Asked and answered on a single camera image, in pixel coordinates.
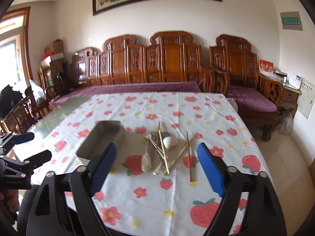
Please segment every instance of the floor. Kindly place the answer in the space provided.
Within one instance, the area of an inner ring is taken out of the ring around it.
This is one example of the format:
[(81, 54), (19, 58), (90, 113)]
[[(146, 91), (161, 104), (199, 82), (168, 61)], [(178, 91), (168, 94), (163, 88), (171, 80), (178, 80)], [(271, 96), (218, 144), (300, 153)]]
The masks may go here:
[(288, 236), (304, 222), (315, 203), (315, 189), (308, 167), (292, 138), (274, 134), (263, 142), (258, 128), (250, 129), (275, 183)]

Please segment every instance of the baking pan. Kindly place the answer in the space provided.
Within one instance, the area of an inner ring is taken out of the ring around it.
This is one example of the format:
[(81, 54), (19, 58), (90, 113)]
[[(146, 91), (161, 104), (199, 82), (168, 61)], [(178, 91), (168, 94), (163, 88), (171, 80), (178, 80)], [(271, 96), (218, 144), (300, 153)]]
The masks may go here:
[(109, 143), (114, 143), (118, 152), (125, 136), (121, 121), (100, 121), (82, 143), (76, 156), (86, 166), (94, 156), (102, 154)]

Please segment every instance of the white floral tablecloth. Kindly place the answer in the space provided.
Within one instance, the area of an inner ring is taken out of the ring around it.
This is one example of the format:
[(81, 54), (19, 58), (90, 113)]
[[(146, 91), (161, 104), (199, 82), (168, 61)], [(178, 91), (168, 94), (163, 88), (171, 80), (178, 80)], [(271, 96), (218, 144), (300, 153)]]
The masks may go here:
[[(121, 120), (127, 132), (102, 191), (93, 197), (105, 225), (120, 232), (138, 236), (203, 235), (221, 198), (212, 191), (198, 163), (195, 151), (201, 142), (228, 166), (252, 174), (263, 170), (270, 176), (250, 132), (223, 95), (153, 92), (95, 95), (79, 106), (40, 148), (33, 147), (32, 154), (48, 149), (53, 157), (35, 170), (32, 181), (41, 183), (50, 170), (62, 174), (81, 165), (75, 153), (101, 120)], [(185, 145), (186, 131), (195, 137), (191, 143), (194, 182), (189, 182), (187, 152), (168, 176), (141, 171), (144, 134), (156, 131), (159, 121), (163, 131), (179, 140), (179, 145), (170, 150), (170, 159)], [(71, 193), (66, 196), (74, 208)], [(247, 194), (243, 194), (231, 233), (239, 230), (246, 199)]]

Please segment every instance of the wooden sofa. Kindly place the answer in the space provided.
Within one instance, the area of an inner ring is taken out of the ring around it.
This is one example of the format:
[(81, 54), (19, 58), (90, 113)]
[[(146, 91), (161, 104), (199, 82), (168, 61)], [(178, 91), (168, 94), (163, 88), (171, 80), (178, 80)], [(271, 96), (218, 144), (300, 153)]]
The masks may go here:
[[(155, 33), (151, 45), (137, 44), (133, 35), (110, 38), (98, 53), (91, 47), (77, 51), (66, 75), (72, 87), (133, 83), (196, 81), (204, 92), (226, 92), (229, 74), (201, 65), (201, 46), (184, 31)], [(215, 74), (220, 76), (216, 85)]]
[[(257, 55), (244, 38), (222, 34), (216, 44), (209, 48), (210, 68), (229, 73), (231, 85), (223, 87), (224, 95), (236, 101), (238, 114), (246, 125), (263, 126), (262, 138), (270, 140), (279, 121), (282, 85), (258, 72)], [(225, 84), (222, 74), (216, 77)]]

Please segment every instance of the silver bolt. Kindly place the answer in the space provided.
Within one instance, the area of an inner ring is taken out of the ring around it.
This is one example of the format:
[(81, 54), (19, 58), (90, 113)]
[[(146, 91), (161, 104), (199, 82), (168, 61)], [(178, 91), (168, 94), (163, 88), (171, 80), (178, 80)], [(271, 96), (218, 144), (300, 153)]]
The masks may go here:
[(77, 172), (83, 172), (86, 170), (86, 166), (80, 166), (77, 168)]
[(231, 173), (235, 173), (237, 172), (237, 168), (233, 167), (233, 166), (230, 166), (227, 168), (227, 171), (231, 172)]
[(264, 177), (264, 178), (268, 177), (268, 175), (267, 175), (267, 173), (266, 173), (265, 171), (259, 172), (259, 175), (260, 175), (261, 177)]
[(55, 174), (55, 172), (49, 171), (49, 172), (46, 174), (46, 177), (52, 177), (54, 174)]

